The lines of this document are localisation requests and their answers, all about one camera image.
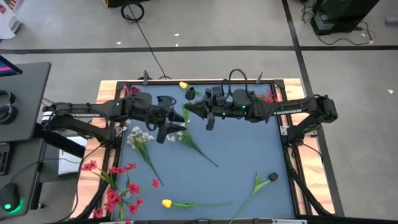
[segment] leaf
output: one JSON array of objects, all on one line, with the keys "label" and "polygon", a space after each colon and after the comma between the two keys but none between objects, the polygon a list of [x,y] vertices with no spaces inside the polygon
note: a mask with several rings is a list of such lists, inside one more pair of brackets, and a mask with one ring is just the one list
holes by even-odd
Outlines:
[{"label": "leaf", "polygon": [[260,184],[260,174],[257,171],[256,178],[254,179],[254,187],[257,187]]},{"label": "leaf", "polygon": [[254,188],[254,190],[253,190],[253,194],[255,194],[258,190],[262,189],[263,186],[269,184],[270,182],[271,182],[270,180],[267,180],[267,181],[264,181],[263,183],[257,185],[257,186]]},{"label": "leaf", "polygon": [[184,108],[184,104],[182,105],[182,116],[184,117],[184,121],[185,121],[185,126],[188,125],[188,120],[189,120],[189,110]]},{"label": "leaf", "polygon": [[93,172],[93,171],[91,171],[91,172],[92,172],[93,174],[97,175],[101,180],[107,182],[109,185],[111,185],[111,186],[114,185],[114,183],[113,183],[112,181],[110,181],[109,179],[107,179],[106,177],[104,177],[104,176],[102,176],[102,175],[99,175],[99,174],[97,174],[97,173],[95,173],[95,172]]},{"label": "leaf", "polygon": [[128,187],[128,186],[129,186],[129,184],[130,184],[130,177],[129,177],[129,174],[127,174],[127,182],[126,182],[126,187]]}]

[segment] artificial flower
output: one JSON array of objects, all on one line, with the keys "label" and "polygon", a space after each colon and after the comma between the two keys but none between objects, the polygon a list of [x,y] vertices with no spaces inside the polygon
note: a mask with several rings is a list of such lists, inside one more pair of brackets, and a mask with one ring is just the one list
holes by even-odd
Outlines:
[{"label": "artificial flower", "polygon": [[139,205],[137,205],[137,204],[129,205],[129,212],[131,215],[135,215],[138,210],[139,210]]},{"label": "artificial flower", "polygon": [[[182,106],[182,111],[183,111],[183,117],[184,117],[184,123],[180,124],[183,127],[188,127],[188,124],[190,122],[189,120],[189,110],[185,109]],[[180,144],[183,144],[184,146],[188,146],[194,150],[196,150],[196,152],[198,152],[199,154],[201,154],[204,158],[206,158],[207,160],[209,160],[212,164],[214,164],[214,166],[218,165],[213,162],[209,157],[207,157],[205,155],[205,153],[199,148],[199,146],[196,144],[196,142],[193,140],[192,135],[189,133],[188,130],[186,131],[179,131],[175,134],[175,136],[173,134],[168,134],[166,135],[167,140],[175,142],[177,141]]]},{"label": "artificial flower", "polygon": [[162,205],[165,206],[166,208],[171,208],[172,204],[173,204],[173,202],[169,199],[163,199],[163,201],[162,201]]},{"label": "artificial flower", "polygon": [[180,87],[184,90],[186,90],[188,88],[188,84],[186,84],[185,82],[180,82]]},{"label": "artificial flower", "polygon": [[118,174],[124,174],[126,172],[126,169],[124,169],[123,167],[117,167],[116,170]]},{"label": "artificial flower", "polygon": [[142,205],[144,203],[144,199],[143,198],[137,198],[137,205]]},{"label": "artificial flower", "polygon": [[130,191],[130,194],[138,194],[139,193],[139,186],[135,183],[131,183],[127,187]]},{"label": "artificial flower", "polygon": [[131,145],[133,149],[137,149],[145,162],[149,165],[149,167],[154,171],[156,177],[159,179],[160,183],[163,185],[162,180],[160,179],[158,173],[155,170],[155,167],[149,157],[147,142],[155,139],[153,136],[150,136],[148,133],[143,133],[138,126],[133,127],[131,130],[131,134],[127,137],[127,143]]},{"label": "artificial flower", "polygon": [[136,163],[128,163],[127,166],[123,167],[125,170],[134,170],[137,168],[137,164]]},{"label": "artificial flower", "polygon": [[102,218],[102,216],[104,215],[104,210],[102,208],[94,209],[93,214],[95,218]]},{"label": "artificial flower", "polygon": [[152,185],[155,189],[159,188],[159,181],[157,179],[152,179]]},{"label": "artificial flower", "polygon": [[114,204],[106,202],[104,209],[108,212],[114,212]]},{"label": "artificial flower", "polygon": [[258,192],[260,189],[263,188],[263,186],[275,181],[278,179],[278,174],[276,174],[275,172],[271,173],[268,175],[268,180],[264,181],[263,183],[260,183],[260,175],[257,172],[256,173],[256,177],[254,178],[254,189],[250,195],[250,197],[243,203],[243,205],[238,209],[238,211],[235,213],[234,217],[231,219],[231,221],[229,222],[229,224],[232,224],[232,222],[234,222],[234,219],[236,218],[236,216],[239,214],[239,212],[241,212],[241,210],[244,208],[244,206],[249,202],[249,200],[253,197],[253,195]]},{"label": "artificial flower", "polygon": [[216,203],[216,204],[192,204],[192,203],[175,203],[172,202],[170,199],[163,199],[162,205],[166,208],[192,208],[196,206],[221,206],[226,205],[232,202],[224,202],[224,203]]},{"label": "artificial flower", "polygon": [[97,168],[96,163],[97,163],[96,161],[90,161],[89,163],[84,164],[81,169],[82,171],[92,171]]},{"label": "artificial flower", "polygon": [[117,167],[111,167],[108,170],[109,170],[109,172],[111,174],[117,174],[118,173],[118,168]]}]

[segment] white flower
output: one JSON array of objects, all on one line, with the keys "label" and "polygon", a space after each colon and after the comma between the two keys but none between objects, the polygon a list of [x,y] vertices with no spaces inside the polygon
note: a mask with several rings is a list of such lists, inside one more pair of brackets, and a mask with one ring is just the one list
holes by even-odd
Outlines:
[{"label": "white flower", "polygon": [[134,136],[132,134],[129,134],[129,136],[127,137],[127,143],[130,145],[134,144]]},{"label": "white flower", "polygon": [[150,139],[149,134],[148,133],[143,133],[142,134],[142,139],[149,140]]},{"label": "white flower", "polygon": [[141,134],[142,131],[139,129],[139,127],[133,127],[133,129],[131,130],[131,134],[133,136],[137,136],[138,134]]},{"label": "white flower", "polygon": [[124,200],[127,200],[127,199],[130,198],[130,196],[131,196],[130,192],[127,191],[126,193],[124,193],[123,199],[124,199]]}]

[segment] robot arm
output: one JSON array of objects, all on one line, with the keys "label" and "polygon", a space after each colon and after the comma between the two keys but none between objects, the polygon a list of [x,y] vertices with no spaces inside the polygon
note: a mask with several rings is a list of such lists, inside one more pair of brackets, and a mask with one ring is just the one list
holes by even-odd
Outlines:
[{"label": "robot arm", "polygon": [[[43,108],[42,127],[46,131],[67,128],[94,136],[99,142],[106,141],[114,144],[117,138],[116,130],[110,128],[108,122],[134,119],[145,122],[150,131],[159,128],[157,142],[163,143],[166,135],[186,130],[186,128],[172,122],[184,122],[184,118],[174,110],[174,98],[158,96],[157,101],[157,105],[152,105],[152,96],[149,93],[135,93],[132,96],[103,104],[54,103]],[[106,127],[99,128],[76,118],[104,118]]]}]

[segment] table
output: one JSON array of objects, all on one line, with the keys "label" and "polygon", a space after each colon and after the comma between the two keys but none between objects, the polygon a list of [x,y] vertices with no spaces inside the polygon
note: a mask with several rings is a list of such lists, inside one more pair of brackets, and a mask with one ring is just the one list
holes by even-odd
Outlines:
[{"label": "table", "polygon": [[[160,83],[164,82],[179,82],[180,80],[149,80],[149,85],[151,83],[156,83],[160,85]],[[200,80],[181,80],[186,82],[199,82]],[[303,89],[299,79],[284,79],[285,84],[285,92],[288,100],[294,100],[304,97]],[[136,84],[142,84],[142,80],[134,80],[129,81]],[[118,81],[102,81],[101,86],[99,88],[99,94],[97,98],[97,103],[104,103],[108,100],[113,100],[116,94],[116,85]],[[277,88],[278,99],[282,100],[282,92]],[[294,114],[292,115],[293,123],[299,123],[306,117],[306,114]],[[284,124],[287,124],[287,119],[282,117]],[[102,119],[94,119],[93,124],[99,127],[104,127],[104,121]],[[93,149],[98,146],[98,142],[96,140],[90,140],[88,142],[85,154],[90,153]],[[318,144],[316,138],[311,138],[309,136],[305,137],[305,144],[318,149]],[[328,187],[328,182],[326,181],[325,170],[323,168],[323,164],[319,155],[316,152],[313,152],[307,149],[305,146],[299,147],[301,163],[303,167],[303,174],[305,177],[305,181],[307,183],[308,188],[312,191],[314,196],[318,199],[318,201],[329,211],[334,212],[334,206],[331,199],[330,189]],[[100,148],[97,150],[92,156],[87,158],[87,161],[95,160],[97,164],[101,167],[104,162],[105,149]],[[114,151],[110,152],[108,157],[108,164],[112,164],[114,159]],[[296,160],[292,159],[292,163],[294,166],[298,166],[296,164]],[[75,213],[72,215],[73,217],[80,214],[80,212],[85,208],[87,203],[91,200],[92,196],[95,194],[98,189],[99,178],[97,178],[94,174],[89,172],[81,173],[81,176],[78,181],[78,193],[79,193],[79,203]],[[302,193],[300,189],[295,186],[296,194],[297,194],[297,202],[299,207],[299,214],[306,214],[305,209],[305,201],[302,197]]]},{"label": "table", "polygon": [[0,125],[0,142],[11,142],[15,145],[9,172],[0,176],[0,188],[12,179],[12,182],[18,186],[22,206],[18,211],[11,213],[0,209],[0,219],[25,215],[29,209],[38,208],[43,182],[40,180],[39,168],[48,168],[46,164],[42,166],[41,163],[45,157],[46,143],[51,143],[60,149],[65,147],[73,149],[74,155],[80,157],[85,150],[83,146],[59,134],[43,131],[36,122],[51,64],[40,62],[16,66],[23,71],[23,74],[0,78],[0,90],[11,91],[16,96],[13,105],[18,109],[18,114],[12,123]]}]

